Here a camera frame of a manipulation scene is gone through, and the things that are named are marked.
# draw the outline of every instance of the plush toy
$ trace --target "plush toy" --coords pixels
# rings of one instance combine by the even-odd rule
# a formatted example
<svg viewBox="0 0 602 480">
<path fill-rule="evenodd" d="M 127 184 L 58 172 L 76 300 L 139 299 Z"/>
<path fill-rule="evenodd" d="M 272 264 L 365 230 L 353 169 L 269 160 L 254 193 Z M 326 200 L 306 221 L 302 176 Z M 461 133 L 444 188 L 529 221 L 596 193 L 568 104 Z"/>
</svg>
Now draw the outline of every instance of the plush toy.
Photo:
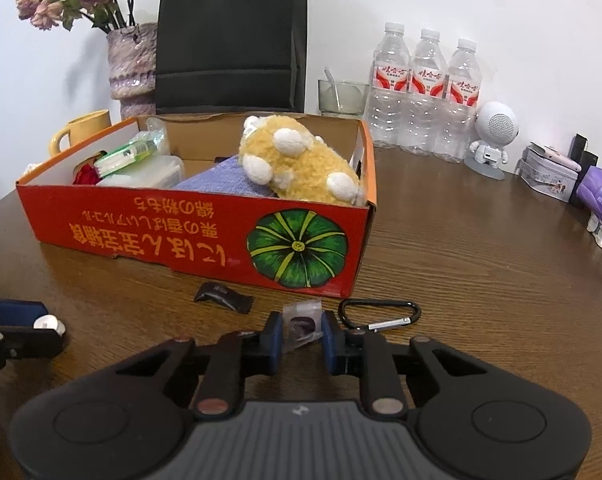
<svg viewBox="0 0 602 480">
<path fill-rule="evenodd" d="M 352 167 L 297 120 L 252 116 L 243 127 L 239 161 L 252 182 L 290 200 L 356 202 L 360 183 Z"/>
</svg>

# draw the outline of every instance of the cardboard box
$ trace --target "cardboard box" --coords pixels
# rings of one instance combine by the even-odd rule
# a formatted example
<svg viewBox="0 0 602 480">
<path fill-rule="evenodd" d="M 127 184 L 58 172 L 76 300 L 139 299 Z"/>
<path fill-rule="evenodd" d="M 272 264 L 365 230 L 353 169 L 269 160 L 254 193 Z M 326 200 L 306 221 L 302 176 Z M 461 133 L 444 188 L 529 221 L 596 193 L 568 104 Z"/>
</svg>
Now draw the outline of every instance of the cardboard box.
<svg viewBox="0 0 602 480">
<path fill-rule="evenodd" d="M 17 182 L 18 196 L 41 242 L 216 280 L 346 298 L 376 210 L 370 135 L 361 121 L 291 115 L 360 167 L 364 206 L 71 185 L 77 164 L 125 144 L 143 129 L 143 118 L 116 124 L 48 160 Z M 170 149 L 183 159 L 186 176 L 211 168 L 217 157 L 235 155 L 245 117 L 165 116 Z M 269 238 L 250 251 L 248 238 L 255 237 Z"/>
</svg>

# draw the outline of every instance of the wooden table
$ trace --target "wooden table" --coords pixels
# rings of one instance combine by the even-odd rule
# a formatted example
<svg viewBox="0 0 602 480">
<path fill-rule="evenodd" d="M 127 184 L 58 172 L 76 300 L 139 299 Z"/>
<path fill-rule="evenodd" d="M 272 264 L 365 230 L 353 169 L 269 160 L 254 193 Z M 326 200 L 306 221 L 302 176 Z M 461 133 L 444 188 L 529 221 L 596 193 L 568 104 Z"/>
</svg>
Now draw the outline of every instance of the wooden table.
<svg viewBox="0 0 602 480">
<path fill-rule="evenodd" d="M 380 150 L 377 167 L 379 211 L 355 295 L 422 305 L 418 325 L 387 332 L 392 341 L 425 333 L 573 399 L 593 427 L 578 478 L 602 480 L 602 250 L 583 212 L 517 178 L 491 181 L 433 157 Z M 304 298 L 237 285 L 256 296 L 252 313 L 239 316 L 192 303 L 202 281 L 39 244 L 18 197 L 2 200 L 0 296 L 43 301 L 71 342 L 51 363 L 10 362 L 0 372 L 0 479 L 22 478 L 5 431 L 35 394 L 184 332 L 210 344 L 260 328 L 270 310 Z M 355 397 L 357 387 L 353 378 L 329 377 L 310 346 L 287 355 L 279 377 L 248 380 L 246 392 L 325 399 Z"/>
</svg>

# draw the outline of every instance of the bottle label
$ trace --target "bottle label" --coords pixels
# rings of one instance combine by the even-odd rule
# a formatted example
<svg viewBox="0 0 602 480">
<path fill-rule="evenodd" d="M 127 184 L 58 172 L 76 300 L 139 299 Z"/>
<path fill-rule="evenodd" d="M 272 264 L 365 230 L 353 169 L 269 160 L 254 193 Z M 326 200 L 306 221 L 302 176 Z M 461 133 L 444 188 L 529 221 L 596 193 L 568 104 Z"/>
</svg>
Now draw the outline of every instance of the bottle label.
<svg viewBox="0 0 602 480">
<path fill-rule="evenodd" d="M 476 106 L 476 101 L 479 100 L 479 86 L 472 81 L 466 81 L 462 77 L 451 75 L 447 89 L 447 100 L 469 107 Z"/>
<path fill-rule="evenodd" d="M 440 70 L 419 66 L 412 71 L 410 92 L 440 98 L 445 86 L 446 77 Z"/>
<path fill-rule="evenodd" d="M 408 91 L 410 70 L 403 65 L 377 62 L 374 66 L 372 86 L 404 93 Z"/>
</svg>

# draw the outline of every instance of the water bottle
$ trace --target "water bottle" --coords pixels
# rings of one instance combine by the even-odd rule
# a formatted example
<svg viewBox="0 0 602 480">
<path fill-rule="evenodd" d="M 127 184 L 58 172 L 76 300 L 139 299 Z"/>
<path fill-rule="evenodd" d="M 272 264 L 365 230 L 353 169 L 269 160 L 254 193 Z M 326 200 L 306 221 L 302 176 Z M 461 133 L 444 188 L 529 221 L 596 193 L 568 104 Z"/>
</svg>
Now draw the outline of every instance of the water bottle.
<svg viewBox="0 0 602 480">
<path fill-rule="evenodd" d="M 396 144 L 402 102 L 410 80 L 410 53 L 403 41 L 404 30 L 400 23 L 385 23 L 385 37 L 372 61 L 364 119 L 374 145 L 382 148 Z"/>
<path fill-rule="evenodd" d="M 481 89 L 475 52 L 476 43 L 459 40 L 458 50 L 450 60 L 444 129 L 434 140 L 434 154 L 447 162 L 461 162 L 470 144 Z"/>
<path fill-rule="evenodd" d="M 398 145 L 415 155 L 429 155 L 437 130 L 442 130 L 447 65 L 438 46 L 439 38 L 438 31 L 424 28 L 412 59 L 412 79 Z"/>
</svg>

